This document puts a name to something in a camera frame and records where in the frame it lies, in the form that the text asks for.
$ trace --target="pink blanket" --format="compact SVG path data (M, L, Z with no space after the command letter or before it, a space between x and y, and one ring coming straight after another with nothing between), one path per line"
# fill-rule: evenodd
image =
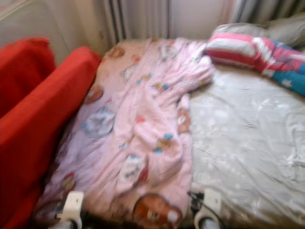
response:
M113 47L65 132L38 206L77 190L104 219L176 227L192 180L187 93L214 72L204 46L177 39Z

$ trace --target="mattress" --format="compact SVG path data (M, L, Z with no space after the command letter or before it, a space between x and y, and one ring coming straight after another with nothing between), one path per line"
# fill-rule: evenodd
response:
M192 190L218 190L230 227L304 228L304 98L251 70L215 68L191 97Z

